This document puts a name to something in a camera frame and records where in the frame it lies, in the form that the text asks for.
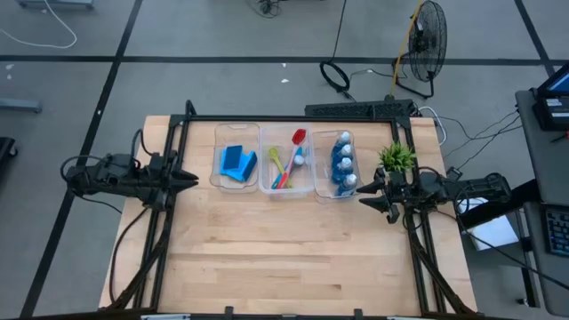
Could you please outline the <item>blue dish soap bottle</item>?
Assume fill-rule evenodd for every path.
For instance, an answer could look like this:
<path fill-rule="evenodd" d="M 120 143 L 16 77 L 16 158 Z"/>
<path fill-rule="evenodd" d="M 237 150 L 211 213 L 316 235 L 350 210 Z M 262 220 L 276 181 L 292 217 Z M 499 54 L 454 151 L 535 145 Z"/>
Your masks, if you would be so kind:
<path fill-rule="evenodd" d="M 335 145 L 332 150 L 332 167 L 339 164 L 344 158 L 349 160 L 353 159 L 353 149 L 350 144 L 345 144 L 343 146 Z"/>
<path fill-rule="evenodd" d="M 334 142 L 331 155 L 334 156 L 338 154 L 345 145 L 351 143 L 351 134 L 348 131 L 342 132 L 339 138 Z"/>
<path fill-rule="evenodd" d="M 332 174 L 332 182 L 341 184 L 345 178 L 353 173 L 352 160 L 349 157 L 343 157 L 334 167 Z"/>
<path fill-rule="evenodd" d="M 338 186 L 336 196 L 345 197 L 352 196 L 357 189 L 357 176 L 354 173 L 345 176 L 344 180 Z"/>

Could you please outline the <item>black floor fan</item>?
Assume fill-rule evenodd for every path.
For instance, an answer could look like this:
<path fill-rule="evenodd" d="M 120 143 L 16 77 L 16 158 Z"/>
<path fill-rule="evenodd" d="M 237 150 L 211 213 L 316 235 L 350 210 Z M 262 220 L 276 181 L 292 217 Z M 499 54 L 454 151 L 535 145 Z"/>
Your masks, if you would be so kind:
<path fill-rule="evenodd" d="M 446 17 L 440 4 L 434 0 L 423 0 L 411 20 L 409 35 L 406 39 L 407 52 L 395 58 L 391 66 L 396 76 L 396 86 L 426 100 L 434 95 L 434 79 L 445 62 Z M 418 92 L 400 83 L 397 68 L 405 61 L 417 80 L 429 84 L 429 94 Z"/>

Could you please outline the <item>black diagonal beam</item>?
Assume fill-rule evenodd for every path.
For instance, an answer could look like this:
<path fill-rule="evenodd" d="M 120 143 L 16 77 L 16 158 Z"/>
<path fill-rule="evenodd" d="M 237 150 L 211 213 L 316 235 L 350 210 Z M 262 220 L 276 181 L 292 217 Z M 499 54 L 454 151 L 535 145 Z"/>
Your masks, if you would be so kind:
<path fill-rule="evenodd" d="M 487 202 L 458 216 L 462 229 L 470 229 L 490 220 L 504 216 L 523 206 L 526 202 L 540 202 L 541 194 L 536 179 L 512 189 L 507 202 Z"/>

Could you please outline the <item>grey side desk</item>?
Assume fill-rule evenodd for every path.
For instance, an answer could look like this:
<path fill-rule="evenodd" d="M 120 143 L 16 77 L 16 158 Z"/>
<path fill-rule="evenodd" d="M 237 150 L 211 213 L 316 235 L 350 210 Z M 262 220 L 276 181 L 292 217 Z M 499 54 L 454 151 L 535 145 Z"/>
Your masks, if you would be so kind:
<path fill-rule="evenodd" d="M 541 194 L 540 202 L 524 203 L 525 217 L 545 309 L 569 318 L 569 258 L 548 251 L 543 226 L 546 206 L 569 210 L 569 96 L 542 99 L 537 88 L 515 94 Z"/>

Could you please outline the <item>grey cart leg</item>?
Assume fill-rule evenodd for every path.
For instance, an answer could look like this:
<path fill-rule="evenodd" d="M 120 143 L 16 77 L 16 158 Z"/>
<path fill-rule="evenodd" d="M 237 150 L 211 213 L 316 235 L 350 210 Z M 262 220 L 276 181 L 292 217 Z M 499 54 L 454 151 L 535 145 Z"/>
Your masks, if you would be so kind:
<path fill-rule="evenodd" d="M 18 100 L 10 98 L 0 98 L 0 110 L 15 110 L 22 112 L 41 113 L 42 104 L 36 100 Z"/>

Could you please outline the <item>black table frame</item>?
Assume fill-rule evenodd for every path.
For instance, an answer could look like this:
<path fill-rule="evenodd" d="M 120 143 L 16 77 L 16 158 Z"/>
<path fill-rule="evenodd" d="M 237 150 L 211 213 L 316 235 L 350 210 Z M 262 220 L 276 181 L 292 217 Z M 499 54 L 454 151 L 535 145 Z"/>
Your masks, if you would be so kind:
<path fill-rule="evenodd" d="M 407 231 L 389 225 L 384 214 L 357 200 L 320 204 L 313 195 L 271 200 L 260 188 L 255 193 L 222 193 L 205 175 L 212 169 L 214 129 L 218 124 L 256 123 L 266 126 L 308 124 L 309 129 L 350 130 L 355 134 L 364 183 L 372 180 L 378 152 L 393 134 L 416 134 L 419 164 L 440 171 L 442 157 L 435 140 L 433 120 L 413 118 L 404 133 L 392 133 L 396 124 L 367 118 L 307 118 L 287 120 L 275 116 L 192 116 L 182 168 L 200 175 L 199 184 L 178 195 L 173 227 L 162 266 L 153 265 L 145 279 L 142 301 L 158 312 L 221 314 L 234 308 L 234 318 L 287 315 L 422 316 L 436 313 L 437 296 L 428 290 L 432 277 L 424 271 L 416 280 L 416 267 Z M 147 238 L 158 242 L 164 213 L 145 215 L 125 234 L 116 258 L 115 289 L 122 291 L 140 268 Z M 460 231 L 449 217 L 434 214 L 431 243 L 437 248 L 437 266 L 446 281 L 470 309 L 476 309 L 472 284 L 461 249 Z"/>

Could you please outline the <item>black keyboard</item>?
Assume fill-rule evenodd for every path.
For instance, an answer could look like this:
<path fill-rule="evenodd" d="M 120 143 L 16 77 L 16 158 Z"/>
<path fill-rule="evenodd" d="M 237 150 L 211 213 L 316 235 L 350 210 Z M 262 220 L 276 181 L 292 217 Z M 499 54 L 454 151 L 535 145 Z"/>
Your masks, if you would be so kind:
<path fill-rule="evenodd" d="M 543 219 L 548 251 L 551 254 L 569 258 L 569 210 L 546 206 Z"/>

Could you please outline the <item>black power strip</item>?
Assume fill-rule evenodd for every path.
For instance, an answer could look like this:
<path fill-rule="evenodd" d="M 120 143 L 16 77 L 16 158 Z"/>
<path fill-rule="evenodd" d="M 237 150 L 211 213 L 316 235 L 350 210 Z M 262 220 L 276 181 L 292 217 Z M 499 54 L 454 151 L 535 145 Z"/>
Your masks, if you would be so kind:
<path fill-rule="evenodd" d="M 374 100 L 313 104 L 305 107 L 306 116 L 388 118 L 411 116 L 416 111 L 412 100 Z"/>

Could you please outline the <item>green plant in white pot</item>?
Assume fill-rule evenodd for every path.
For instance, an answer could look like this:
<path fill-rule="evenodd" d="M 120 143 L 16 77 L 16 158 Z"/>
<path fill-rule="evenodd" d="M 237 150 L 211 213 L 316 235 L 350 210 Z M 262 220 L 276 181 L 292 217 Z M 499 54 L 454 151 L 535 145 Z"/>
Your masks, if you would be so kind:
<path fill-rule="evenodd" d="M 384 172 L 399 172 L 407 174 L 414 167 L 417 156 L 412 148 L 399 142 L 392 142 L 380 153 L 380 168 Z"/>

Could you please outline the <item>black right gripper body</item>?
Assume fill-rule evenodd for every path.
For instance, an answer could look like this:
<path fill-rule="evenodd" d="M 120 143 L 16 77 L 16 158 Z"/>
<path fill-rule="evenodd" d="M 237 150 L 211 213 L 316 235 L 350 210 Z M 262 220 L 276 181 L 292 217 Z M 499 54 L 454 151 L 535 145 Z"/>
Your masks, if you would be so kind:
<path fill-rule="evenodd" d="M 389 181 L 384 191 L 388 201 L 388 223 L 396 223 L 399 218 L 397 204 L 405 209 L 419 212 L 435 208 L 437 205 L 438 174 L 432 171 L 421 172 L 416 180 L 405 181 L 402 172 L 390 172 Z"/>

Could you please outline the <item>small clear handled bin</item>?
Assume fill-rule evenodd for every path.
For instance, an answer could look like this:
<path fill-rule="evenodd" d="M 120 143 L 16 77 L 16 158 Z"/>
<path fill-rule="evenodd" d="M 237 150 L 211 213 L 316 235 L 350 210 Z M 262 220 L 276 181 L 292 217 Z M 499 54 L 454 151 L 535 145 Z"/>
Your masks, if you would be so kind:
<path fill-rule="evenodd" d="M 356 148 L 354 145 L 354 136 L 352 132 L 350 132 L 350 145 L 353 149 L 353 173 L 357 176 L 357 189 L 352 196 L 336 196 L 336 191 L 340 184 L 334 184 L 332 182 L 333 167 L 331 152 L 334 142 L 339 138 L 340 134 L 345 131 L 346 130 L 315 132 L 311 135 L 314 147 L 315 191 L 317 199 L 322 203 L 330 203 L 337 200 L 349 200 L 357 194 L 357 189 L 363 186 L 357 161 Z"/>
<path fill-rule="evenodd" d="M 259 153 L 259 126 L 253 123 L 222 123 L 214 131 L 215 144 L 213 148 L 213 165 L 210 183 L 224 193 L 244 194 L 257 190 L 258 182 L 258 153 Z M 242 145 L 242 154 L 254 151 L 257 154 L 257 164 L 247 182 L 240 182 L 220 174 L 221 152 L 225 147 Z"/>

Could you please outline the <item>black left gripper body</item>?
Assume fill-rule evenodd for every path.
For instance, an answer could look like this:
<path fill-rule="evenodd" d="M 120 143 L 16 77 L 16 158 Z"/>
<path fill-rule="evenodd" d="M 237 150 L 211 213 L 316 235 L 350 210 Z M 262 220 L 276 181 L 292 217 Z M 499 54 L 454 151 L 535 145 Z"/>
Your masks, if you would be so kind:
<path fill-rule="evenodd" d="M 172 168 L 178 162 L 177 153 L 167 153 L 160 156 L 158 153 L 151 155 L 149 164 L 146 165 L 148 175 L 149 193 L 144 201 L 144 207 L 157 212 L 167 212 L 174 206 L 171 194 L 170 178 Z"/>

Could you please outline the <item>large clear plastic bin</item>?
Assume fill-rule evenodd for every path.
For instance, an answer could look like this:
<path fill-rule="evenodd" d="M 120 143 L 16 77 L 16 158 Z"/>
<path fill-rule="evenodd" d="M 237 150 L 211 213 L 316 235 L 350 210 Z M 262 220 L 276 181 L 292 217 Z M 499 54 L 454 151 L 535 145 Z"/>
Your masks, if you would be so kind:
<path fill-rule="evenodd" d="M 278 175 L 275 162 L 269 158 L 268 150 L 277 148 L 282 166 L 288 165 L 293 149 L 292 137 L 297 129 L 306 129 L 307 135 L 297 155 L 304 156 L 305 164 L 296 168 L 291 176 L 292 188 L 272 189 Z M 312 142 L 312 127 L 308 123 L 284 123 L 262 126 L 259 132 L 259 189 L 271 200 L 293 200 L 308 196 L 315 188 L 315 165 Z"/>

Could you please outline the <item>red white dish brush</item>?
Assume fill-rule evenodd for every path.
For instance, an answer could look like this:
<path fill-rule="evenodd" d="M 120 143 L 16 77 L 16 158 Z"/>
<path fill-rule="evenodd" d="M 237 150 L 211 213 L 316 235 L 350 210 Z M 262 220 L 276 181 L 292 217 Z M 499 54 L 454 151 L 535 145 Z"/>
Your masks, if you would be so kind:
<path fill-rule="evenodd" d="M 301 144 L 306 139 L 306 135 L 307 135 L 307 130 L 302 129 L 302 128 L 297 129 L 296 132 L 294 133 L 294 135 L 292 137 L 293 149 L 292 149 L 292 153 L 291 153 L 291 158 L 290 158 L 288 165 L 287 165 L 288 169 L 282 173 L 282 177 L 281 177 L 281 180 L 277 186 L 277 189 L 281 189 L 281 188 L 285 187 L 285 183 L 287 182 L 287 180 L 289 178 L 289 172 L 292 168 L 294 156 L 297 155 L 299 147 L 301 146 Z"/>

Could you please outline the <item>yellow-green scrub brush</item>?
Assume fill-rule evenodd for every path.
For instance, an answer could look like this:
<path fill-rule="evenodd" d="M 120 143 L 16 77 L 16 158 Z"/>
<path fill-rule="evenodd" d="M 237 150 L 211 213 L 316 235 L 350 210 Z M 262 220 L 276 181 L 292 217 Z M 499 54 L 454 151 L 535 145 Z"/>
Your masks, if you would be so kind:
<path fill-rule="evenodd" d="M 278 175 L 276 176 L 274 182 L 273 182 L 272 185 L 271 185 L 271 188 L 272 188 L 272 189 L 276 189 L 277 186 L 278 186 L 278 184 L 279 184 L 279 182 L 280 182 L 280 180 L 281 180 L 282 173 L 283 173 L 285 170 L 288 169 L 288 166 L 287 166 L 287 165 L 286 165 L 286 166 L 282 166 L 282 164 L 281 164 L 281 162 L 280 162 L 280 158 L 279 158 L 279 154 L 278 154 L 277 148 L 275 148 L 275 147 L 270 148 L 270 149 L 268 150 L 268 155 L 269 155 L 269 158 L 272 159 L 272 160 L 275 162 L 276 167 L 277 167 L 277 169 L 278 169 Z"/>

